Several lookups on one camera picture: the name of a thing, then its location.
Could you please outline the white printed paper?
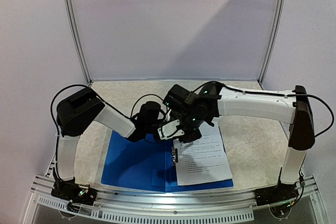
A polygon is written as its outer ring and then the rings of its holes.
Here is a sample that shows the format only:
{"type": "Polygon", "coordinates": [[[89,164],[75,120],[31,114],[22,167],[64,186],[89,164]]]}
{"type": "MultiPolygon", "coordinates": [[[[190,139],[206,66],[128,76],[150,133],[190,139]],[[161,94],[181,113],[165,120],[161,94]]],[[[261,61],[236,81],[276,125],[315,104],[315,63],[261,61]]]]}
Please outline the white printed paper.
{"type": "Polygon", "coordinates": [[[173,142],[177,150],[175,163],[178,186],[232,188],[233,175],[226,156],[224,142],[217,122],[211,127],[199,127],[202,137],[191,143],[173,142]]]}

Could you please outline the blue plastic folder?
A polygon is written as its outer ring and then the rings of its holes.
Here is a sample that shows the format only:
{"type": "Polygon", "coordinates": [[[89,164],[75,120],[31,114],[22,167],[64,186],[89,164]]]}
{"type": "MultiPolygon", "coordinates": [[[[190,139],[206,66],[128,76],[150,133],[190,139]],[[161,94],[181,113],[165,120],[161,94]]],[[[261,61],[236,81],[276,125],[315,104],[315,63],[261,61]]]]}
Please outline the blue plastic folder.
{"type": "Polygon", "coordinates": [[[156,143],[152,135],[147,135],[145,139],[131,143],[113,132],[101,183],[164,193],[218,189],[212,188],[211,184],[183,187],[177,185],[176,169],[172,166],[171,156],[173,142],[156,143]]]}

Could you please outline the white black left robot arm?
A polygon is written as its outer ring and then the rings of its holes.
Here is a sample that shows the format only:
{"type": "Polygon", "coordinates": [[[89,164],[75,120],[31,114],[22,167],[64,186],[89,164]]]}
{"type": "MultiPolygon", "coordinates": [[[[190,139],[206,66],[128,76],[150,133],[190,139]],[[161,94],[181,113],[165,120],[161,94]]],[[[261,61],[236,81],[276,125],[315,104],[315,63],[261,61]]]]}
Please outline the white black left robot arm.
{"type": "Polygon", "coordinates": [[[55,167],[53,176],[57,190],[67,200],[78,195],[78,188],[70,181],[75,179],[74,162],[78,141],[84,131],[95,121],[135,143],[152,134],[163,125],[166,111],[160,104],[149,101],[133,116],[126,116],[105,101],[95,90],[81,85],[81,89],[50,106],[51,118],[57,131],[55,167]]]}

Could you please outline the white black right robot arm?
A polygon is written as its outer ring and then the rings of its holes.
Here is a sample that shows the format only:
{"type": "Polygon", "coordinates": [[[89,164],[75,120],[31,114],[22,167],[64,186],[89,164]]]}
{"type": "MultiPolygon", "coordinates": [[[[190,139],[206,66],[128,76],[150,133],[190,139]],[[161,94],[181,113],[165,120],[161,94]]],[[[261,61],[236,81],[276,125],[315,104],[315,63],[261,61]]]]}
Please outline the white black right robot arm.
{"type": "Polygon", "coordinates": [[[299,178],[306,153],[315,143],[313,116],[306,90],[265,91],[243,89],[209,81],[193,91],[175,84],[163,103],[170,118],[157,131],[159,140],[192,142],[201,137],[202,123],[213,126],[221,116],[250,116],[276,120],[290,125],[285,161],[277,185],[271,190],[276,201],[291,194],[299,178]]]}

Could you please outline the metal folder clip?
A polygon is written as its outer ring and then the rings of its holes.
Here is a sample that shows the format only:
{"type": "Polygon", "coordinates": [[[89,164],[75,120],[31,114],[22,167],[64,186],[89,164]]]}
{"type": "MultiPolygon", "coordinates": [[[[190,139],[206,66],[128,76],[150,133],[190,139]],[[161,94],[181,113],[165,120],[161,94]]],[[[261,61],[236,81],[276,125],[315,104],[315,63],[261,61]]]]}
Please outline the metal folder clip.
{"type": "Polygon", "coordinates": [[[176,166],[176,164],[179,162],[179,149],[175,146],[171,147],[171,156],[172,156],[172,166],[176,166]]]}

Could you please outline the aluminium front rail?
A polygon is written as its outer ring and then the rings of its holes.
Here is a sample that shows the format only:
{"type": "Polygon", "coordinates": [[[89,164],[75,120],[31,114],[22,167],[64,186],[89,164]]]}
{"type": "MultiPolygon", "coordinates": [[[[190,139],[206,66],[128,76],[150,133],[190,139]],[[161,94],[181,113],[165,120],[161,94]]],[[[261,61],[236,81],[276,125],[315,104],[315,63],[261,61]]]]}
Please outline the aluminium front rail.
{"type": "Polygon", "coordinates": [[[307,177],[303,197],[290,213],[274,217],[274,206],[258,206],[253,190],[205,193],[140,193],[99,188],[92,206],[77,213],[51,195],[53,180],[36,176],[30,189],[24,223],[326,223],[313,177],[307,177]]]}

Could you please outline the right aluminium frame post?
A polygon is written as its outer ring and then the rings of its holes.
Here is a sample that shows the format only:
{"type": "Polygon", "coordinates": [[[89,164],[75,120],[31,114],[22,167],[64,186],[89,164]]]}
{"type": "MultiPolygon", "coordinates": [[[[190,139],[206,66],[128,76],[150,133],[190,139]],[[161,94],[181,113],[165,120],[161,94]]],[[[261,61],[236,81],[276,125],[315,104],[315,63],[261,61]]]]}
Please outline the right aluminium frame post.
{"type": "Polygon", "coordinates": [[[267,43],[266,53],[265,53],[263,63],[261,65],[259,77],[257,79],[257,82],[259,83],[261,87],[264,84],[266,73],[267,73],[270,60],[271,60],[271,55],[272,55],[274,45],[276,42],[276,37],[277,37],[278,29],[280,26],[280,20],[281,20],[281,14],[282,14],[283,6],[284,6],[284,1],[285,0],[276,0],[275,12],[274,12],[274,16],[272,19],[272,26],[271,26],[268,43],[267,43]]]}

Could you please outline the aluminium frame post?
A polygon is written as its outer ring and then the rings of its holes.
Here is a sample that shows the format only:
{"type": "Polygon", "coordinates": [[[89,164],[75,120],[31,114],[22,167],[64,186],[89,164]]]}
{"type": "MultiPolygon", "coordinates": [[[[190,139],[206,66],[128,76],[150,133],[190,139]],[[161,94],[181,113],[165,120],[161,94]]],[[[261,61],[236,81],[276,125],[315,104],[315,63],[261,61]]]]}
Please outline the aluminium frame post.
{"type": "Polygon", "coordinates": [[[72,0],[64,0],[64,2],[65,2],[65,8],[66,8],[67,16],[68,16],[70,32],[72,35],[72,39],[73,39],[75,51],[77,54],[77,58],[80,64],[80,68],[81,68],[85,83],[88,85],[91,85],[92,77],[90,75],[89,67],[85,59],[85,54],[84,54],[82,44],[80,41],[79,30],[78,30],[77,23],[76,23],[76,17],[75,17],[72,0]]]}
{"type": "Polygon", "coordinates": [[[259,83],[261,87],[264,84],[266,73],[267,73],[270,60],[271,60],[271,55],[272,55],[274,45],[276,42],[276,37],[277,37],[278,29],[280,26],[280,20],[281,20],[281,14],[282,14],[283,6],[284,6],[284,1],[285,0],[276,0],[275,12],[274,12],[274,16],[272,19],[272,26],[271,26],[268,43],[267,43],[266,53],[265,53],[263,63],[261,65],[259,77],[257,79],[257,82],[259,83]]]}

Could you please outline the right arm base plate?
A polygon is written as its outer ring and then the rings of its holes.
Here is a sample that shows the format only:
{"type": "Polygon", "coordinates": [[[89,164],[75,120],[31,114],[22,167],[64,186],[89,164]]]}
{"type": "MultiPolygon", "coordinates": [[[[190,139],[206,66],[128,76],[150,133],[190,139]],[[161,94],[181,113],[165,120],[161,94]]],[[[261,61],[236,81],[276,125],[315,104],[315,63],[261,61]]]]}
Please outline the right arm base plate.
{"type": "Polygon", "coordinates": [[[257,206],[282,204],[287,208],[293,207],[302,197],[305,185],[297,187],[296,184],[288,185],[278,182],[274,186],[254,190],[257,206]]]}

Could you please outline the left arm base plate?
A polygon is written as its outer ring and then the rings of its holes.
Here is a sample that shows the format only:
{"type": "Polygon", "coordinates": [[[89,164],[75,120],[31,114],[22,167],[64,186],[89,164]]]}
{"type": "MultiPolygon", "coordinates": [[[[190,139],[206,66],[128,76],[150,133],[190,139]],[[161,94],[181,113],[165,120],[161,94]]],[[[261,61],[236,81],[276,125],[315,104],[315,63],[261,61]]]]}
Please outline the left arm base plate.
{"type": "Polygon", "coordinates": [[[53,197],[72,201],[75,204],[92,206],[97,198],[98,191],[90,185],[77,184],[75,179],[56,180],[51,195],[53,197]]]}

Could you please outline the left aluminium frame post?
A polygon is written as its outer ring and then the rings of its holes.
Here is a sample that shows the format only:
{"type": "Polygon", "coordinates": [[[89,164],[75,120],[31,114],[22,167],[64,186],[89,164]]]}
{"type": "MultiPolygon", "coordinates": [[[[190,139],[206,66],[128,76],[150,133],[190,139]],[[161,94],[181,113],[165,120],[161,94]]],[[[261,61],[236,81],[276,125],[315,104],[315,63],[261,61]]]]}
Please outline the left aluminium frame post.
{"type": "Polygon", "coordinates": [[[72,39],[73,39],[75,51],[77,54],[77,58],[80,64],[80,68],[81,68],[85,83],[88,85],[91,85],[92,77],[90,75],[89,67],[85,59],[85,54],[84,54],[82,44],[80,41],[79,30],[78,30],[77,23],[76,23],[76,17],[75,17],[72,0],[64,0],[64,2],[65,2],[65,8],[66,8],[67,16],[68,16],[70,32],[72,35],[72,39]]]}

